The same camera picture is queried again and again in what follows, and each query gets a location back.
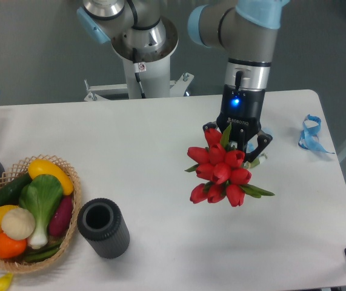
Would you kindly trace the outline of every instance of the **red tulip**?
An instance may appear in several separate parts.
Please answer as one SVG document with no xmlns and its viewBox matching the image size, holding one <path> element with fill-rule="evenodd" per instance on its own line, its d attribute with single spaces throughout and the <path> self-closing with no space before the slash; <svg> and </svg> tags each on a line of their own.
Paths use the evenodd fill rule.
<svg viewBox="0 0 346 291">
<path fill-rule="evenodd" d="M 209 149 L 209 160 L 212 165 L 224 162 L 226 151 L 220 144 L 213 144 Z"/>
<path fill-rule="evenodd" d="M 217 203 L 225 198 L 225 195 L 222 194 L 224 191 L 224 185 L 212 185 L 209 188 L 208 192 L 208 202 Z"/>
<path fill-rule="evenodd" d="M 204 186 L 205 184 L 202 183 L 195 187 L 193 191 L 191 191 L 190 195 L 190 201 L 194 204 L 200 203 L 203 200 L 206 200 L 208 198 L 208 193 L 204 192 Z"/>
<path fill-rule="evenodd" d="M 209 163 L 209 153 L 202 147 L 189 147 L 187 150 L 187 155 L 191 159 L 194 159 L 198 164 Z"/>
<path fill-rule="evenodd" d="M 211 164 L 199 165 L 196 169 L 197 177 L 210 181 L 214 168 L 214 165 Z"/>
<path fill-rule="evenodd" d="M 220 162 L 219 164 L 215 165 L 215 168 L 213 169 L 211 181 L 215 184 L 222 184 L 226 182 L 226 180 L 228 180 L 230 176 L 231 167 L 224 162 Z"/>
<path fill-rule="evenodd" d="M 205 139 L 208 142 L 208 145 L 211 147 L 213 144 L 220 143 L 221 140 L 221 132 L 216 129 L 207 129 L 205 130 Z"/>
<path fill-rule="evenodd" d="M 252 174 L 247 169 L 239 168 L 231 172 L 231 177 L 229 181 L 235 185 L 248 184 L 251 180 Z"/>
<path fill-rule="evenodd" d="M 227 187 L 226 192 L 232 207 L 243 205 L 245 193 L 239 186 L 231 184 Z"/>
<path fill-rule="evenodd" d="M 232 150 L 225 154 L 225 162 L 232 168 L 239 168 L 243 163 L 245 153 L 240 150 Z"/>
</svg>

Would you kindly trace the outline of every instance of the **black cylinder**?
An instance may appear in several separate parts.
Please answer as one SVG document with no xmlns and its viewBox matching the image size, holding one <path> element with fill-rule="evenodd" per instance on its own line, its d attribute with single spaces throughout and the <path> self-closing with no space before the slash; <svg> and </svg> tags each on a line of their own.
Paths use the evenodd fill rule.
<svg viewBox="0 0 346 291">
<path fill-rule="evenodd" d="M 106 259 L 119 257 L 130 244 L 130 233 L 120 208 L 106 198 L 97 198 L 82 206 L 77 227 L 95 252 Z"/>
</svg>

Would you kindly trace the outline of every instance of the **woven basket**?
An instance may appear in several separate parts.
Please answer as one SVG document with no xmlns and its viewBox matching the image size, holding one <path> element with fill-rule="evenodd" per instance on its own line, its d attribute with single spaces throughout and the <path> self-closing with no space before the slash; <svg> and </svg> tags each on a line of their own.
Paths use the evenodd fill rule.
<svg viewBox="0 0 346 291">
<path fill-rule="evenodd" d="M 78 175 L 74 168 L 67 163 L 66 161 L 62 160 L 61 158 L 57 158 L 56 156 L 44 156 L 39 155 L 37 157 L 33 156 L 31 158 L 26 158 L 23 160 L 20 160 L 17 164 L 13 164 L 11 168 L 9 168 L 6 172 L 2 174 L 2 177 L 0 178 L 0 188 L 6 185 L 8 182 L 12 181 L 16 177 L 18 177 L 20 174 L 26 173 L 28 165 L 34 161 L 35 159 L 46 159 L 48 161 L 51 161 L 55 163 L 57 166 L 59 166 L 73 182 L 74 191 L 72 194 L 72 200 L 73 200 L 73 213 L 72 213 L 72 219 L 70 221 L 69 228 L 62 238 L 54 238 L 49 237 L 49 244 L 53 244 L 57 242 L 59 239 L 63 239 L 63 242 L 61 243 L 61 246 L 51 258 L 46 259 L 45 261 L 38 262 L 38 263 L 26 263 L 22 259 L 0 259 L 0 269 L 8 271 L 10 273 L 31 273 L 38 270 L 42 270 L 43 268 L 48 267 L 49 265 L 53 264 L 66 250 L 68 247 L 70 240 L 72 239 L 72 236 L 77 228 L 77 215 L 81 208 L 81 185 L 78 178 Z"/>
</svg>

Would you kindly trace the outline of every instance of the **green leaf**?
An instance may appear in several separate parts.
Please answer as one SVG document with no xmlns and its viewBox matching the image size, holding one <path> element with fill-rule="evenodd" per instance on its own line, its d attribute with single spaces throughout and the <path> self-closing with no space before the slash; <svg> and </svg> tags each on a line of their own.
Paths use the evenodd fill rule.
<svg viewBox="0 0 346 291">
<path fill-rule="evenodd" d="M 199 166 L 199 164 L 191 166 L 189 169 L 186 169 L 185 172 L 188 172 L 188 173 L 194 172 L 198 166 Z"/>
<path fill-rule="evenodd" d="M 229 144 L 229 135 L 232 130 L 232 122 L 229 123 L 228 127 L 224 130 L 221 136 L 220 144 L 223 148 L 226 148 L 227 145 Z"/>
<path fill-rule="evenodd" d="M 259 193 L 256 193 L 255 191 L 252 191 L 249 188 L 244 187 L 243 185 L 239 185 L 239 187 L 244 191 L 245 194 L 252 196 L 253 198 L 262 198 L 262 195 Z"/>
<path fill-rule="evenodd" d="M 210 187 L 211 187 L 213 184 L 214 184 L 214 183 L 213 183 L 213 182 L 210 182 L 210 181 L 209 181 L 208 183 L 206 183 L 205 186 L 204 186 L 203 192 L 208 193 Z"/>
<path fill-rule="evenodd" d="M 245 194 L 248 194 L 248 195 L 251 195 L 250 193 L 254 193 L 257 195 L 261 195 L 261 196 L 275 196 L 275 194 L 270 192 L 270 191 L 261 189 L 259 187 L 256 187 L 256 186 L 250 185 L 250 184 L 240 185 L 240 188 L 243 189 Z"/>
</svg>

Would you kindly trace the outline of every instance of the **green cucumber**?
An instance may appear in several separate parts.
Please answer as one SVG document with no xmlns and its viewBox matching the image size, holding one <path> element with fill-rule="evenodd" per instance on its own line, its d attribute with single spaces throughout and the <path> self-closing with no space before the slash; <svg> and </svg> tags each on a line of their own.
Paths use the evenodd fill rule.
<svg viewBox="0 0 346 291">
<path fill-rule="evenodd" d="M 31 253 L 29 255 L 26 255 L 23 260 L 27 263 L 36 263 L 36 262 L 41 262 L 45 261 L 46 259 L 51 258 L 54 256 L 59 250 L 59 247 L 55 249 L 48 250 L 44 253 Z"/>
<path fill-rule="evenodd" d="M 40 249 L 38 250 L 33 250 L 31 249 L 30 251 L 28 251 L 27 255 L 36 255 L 36 254 L 39 254 L 39 253 L 44 253 L 44 252 L 47 252 L 49 250 L 52 250 L 52 249 L 57 249 L 59 248 L 59 246 L 62 244 L 63 240 L 59 240 L 53 244 L 49 244 L 45 247 L 41 247 Z"/>
<path fill-rule="evenodd" d="M 23 187 L 31 181 L 31 177 L 25 173 L 0 188 L 0 206 L 14 204 L 15 201 L 18 201 Z"/>
</svg>

